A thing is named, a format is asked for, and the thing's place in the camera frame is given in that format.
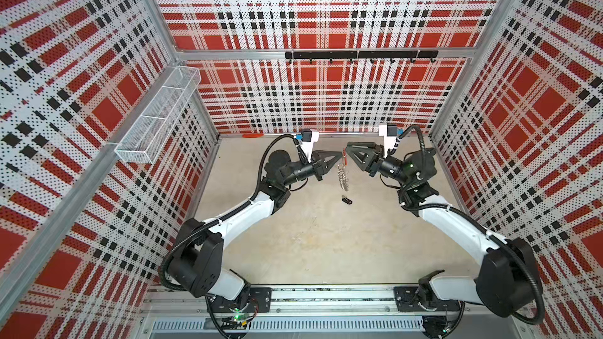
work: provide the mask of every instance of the gray floor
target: gray floor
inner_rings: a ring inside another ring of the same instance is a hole
[[[222,213],[253,192],[261,155],[273,139],[222,139],[197,219]],[[342,150],[348,141],[382,140],[321,137],[314,149]],[[285,149],[297,160],[289,139],[277,145],[274,149]],[[405,138],[396,155],[401,158],[415,150],[416,137]],[[279,212],[225,249],[224,267],[255,284],[416,283],[439,268],[477,275],[479,268],[459,245],[398,206],[396,190],[383,186],[379,177],[369,177],[351,160],[348,170],[349,192],[341,189],[336,170],[321,182],[312,178],[291,193]],[[430,184],[456,205],[443,173]],[[342,194],[353,204],[343,203]]]

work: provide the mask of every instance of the white wire basket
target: white wire basket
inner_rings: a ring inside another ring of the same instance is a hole
[[[119,158],[137,164],[155,163],[200,82],[197,68],[175,68],[117,145],[115,152]]]

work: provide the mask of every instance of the plaid wall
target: plaid wall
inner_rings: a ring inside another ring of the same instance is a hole
[[[167,57],[140,0],[0,0],[0,11],[5,272]],[[208,149],[195,126],[189,109],[161,163],[117,164],[0,338],[127,335],[200,177]]]
[[[434,134],[472,216],[534,249],[549,338],[603,332],[603,0],[518,0]]]
[[[175,241],[210,151],[189,104],[159,160],[118,162],[0,338],[127,338]]]
[[[157,0],[177,48],[471,47],[498,0]]]
[[[201,98],[220,133],[431,128],[464,59],[197,61]]]

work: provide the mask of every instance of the cable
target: cable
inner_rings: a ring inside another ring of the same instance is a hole
[[[434,337],[434,336],[431,336],[427,331],[423,331],[423,335],[425,335],[426,337],[428,337],[430,339],[443,339],[443,338],[446,338],[448,335],[450,335],[461,323],[461,319],[463,318],[463,313],[465,312],[465,302],[464,301],[459,301],[458,306],[459,306],[458,317],[456,318],[456,320],[454,321],[454,323],[452,324],[452,326],[450,328],[447,328],[447,326],[448,326],[448,307],[446,308],[446,322],[444,323],[444,327],[442,328],[442,331],[445,330],[445,332],[443,334],[439,334],[438,336]],[[428,319],[436,320],[436,319],[442,319],[442,317],[428,317]]]
[[[307,178],[306,178],[305,182],[303,183],[303,185],[299,186],[298,188],[291,188],[291,185],[289,185],[289,191],[301,190],[301,188],[304,187],[305,185],[307,185]]]
[[[209,317],[212,319],[212,323],[216,327],[216,330],[218,330],[218,332],[220,333],[220,335],[222,335],[222,338],[224,338],[224,339],[230,339],[230,335],[227,335],[224,332],[224,330],[222,329],[222,326],[218,324],[218,320],[216,320],[216,316],[214,315],[214,312],[212,311],[212,303],[211,303],[211,301],[209,300],[209,298],[207,296],[205,296],[205,304],[207,305],[207,312],[209,313]],[[239,336],[238,338],[241,339],[245,335],[247,335],[247,333]]]
[[[486,237],[488,239],[492,240],[495,244],[497,244],[502,249],[502,251],[504,251],[505,253],[507,253],[508,256],[511,257],[511,259],[515,262],[515,264],[517,265],[519,270],[524,274],[525,278],[528,280],[530,289],[532,290],[532,294],[534,295],[534,301],[536,302],[536,314],[532,318],[525,317],[524,315],[521,315],[521,314],[517,313],[516,311],[511,313],[511,315],[513,315],[513,317],[517,318],[518,320],[520,320],[524,323],[527,323],[528,325],[539,325],[540,323],[542,323],[542,321],[545,318],[545,301],[542,298],[542,293],[540,292],[540,289],[538,287],[538,282],[536,281],[536,278],[534,277],[534,275],[532,275],[530,270],[526,267],[524,260],[519,258],[519,255],[517,255],[509,247],[509,245],[507,245],[500,238],[498,238],[494,235],[488,235],[487,234],[488,231],[486,230],[486,228],[481,226],[471,216],[464,213],[463,211],[461,211],[458,208],[450,207],[450,206],[442,204],[442,203],[428,203],[428,204],[424,204],[424,205],[418,206],[418,207],[402,206],[402,208],[407,211],[419,211],[420,209],[427,209],[427,208],[448,209],[449,211],[452,211],[455,214],[463,217],[466,221],[468,221],[471,225],[473,225],[477,230],[479,230],[480,233],[486,235]]]
[[[171,290],[175,290],[175,291],[185,291],[186,290],[186,288],[181,286],[180,284],[171,283],[168,280],[168,278],[165,276],[167,273],[167,270],[168,270],[168,266],[170,265],[170,262],[172,261],[172,259],[174,257],[174,253],[176,253],[181,247],[186,247],[186,246],[190,245],[193,241],[204,236],[205,230],[207,230],[213,226],[216,226],[220,222],[223,222],[223,221],[231,218],[232,216],[236,215],[237,213],[241,212],[243,209],[248,207],[255,198],[257,198],[259,191],[260,191],[260,183],[262,181],[263,165],[264,165],[264,162],[266,162],[266,156],[268,155],[270,148],[272,148],[277,141],[284,139],[284,138],[291,138],[293,140],[297,140],[290,133],[283,134],[283,135],[277,137],[276,139],[272,140],[272,142],[266,148],[266,151],[264,151],[264,153],[262,155],[262,160],[260,161],[260,166],[259,166],[259,170],[258,170],[258,181],[256,183],[256,189],[253,191],[253,194],[252,194],[252,196],[249,197],[249,199],[245,200],[245,202],[243,204],[235,207],[229,213],[222,215],[219,220],[216,219],[212,222],[205,223],[203,226],[197,228],[188,237],[186,237],[185,239],[183,239],[182,241],[180,241],[179,243],[174,245],[174,247],[166,254],[166,256],[163,258],[163,260],[161,262],[161,266],[159,267],[159,282],[161,283],[162,286],[169,288]]]
[[[383,175],[381,173],[379,174],[379,178],[381,179],[381,182],[383,182],[383,184],[385,186],[388,186],[388,187],[391,187],[391,188],[395,188],[396,190],[400,190],[400,188],[402,187],[402,186],[398,187],[398,186],[386,184],[385,181],[383,180]]]
[[[301,144],[300,144],[299,140],[298,140],[296,137],[294,137],[294,138],[293,138],[293,143],[296,145],[296,148],[297,148],[297,155],[299,156],[301,163],[302,163],[303,165],[306,165],[306,164],[307,164],[307,157],[306,157],[306,154],[305,154],[305,152],[302,150],[302,146],[301,146]]]
[[[400,140],[407,136],[412,130],[417,133],[418,145],[421,148],[421,171],[419,174],[421,175],[425,171],[425,163],[427,162],[427,151],[425,150],[425,140],[423,139],[423,132],[421,131],[421,128],[418,125],[410,125],[406,130],[404,130],[400,135],[398,135],[398,137],[396,138],[396,142],[394,143],[394,147],[387,151],[387,155],[391,156],[392,154],[396,153],[398,145],[400,144]]]
[[[253,313],[253,316],[251,318],[246,320],[247,324],[249,324],[249,322],[251,322],[258,315],[258,311],[260,310],[260,304],[259,304],[258,300],[251,298],[251,301],[256,303],[256,311]]]

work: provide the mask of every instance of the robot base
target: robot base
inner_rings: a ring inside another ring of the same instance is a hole
[[[398,311],[459,311],[458,301],[444,301],[438,298],[435,298],[431,301],[431,307],[429,310],[423,309],[420,304],[418,289],[419,287],[394,287],[394,296],[396,297],[396,306],[398,307]]]
[[[214,313],[253,313],[256,310],[256,304],[251,301],[251,299],[255,299],[255,301],[258,302],[258,313],[267,313],[270,311],[271,297],[271,288],[252,287],[249,289],[249,304],[247,304],[241,312],[234,312],[231,310],[231,307],[236,306],[236,303],[221,296],[215,296],[215,300],[212,301],[211,307]]]

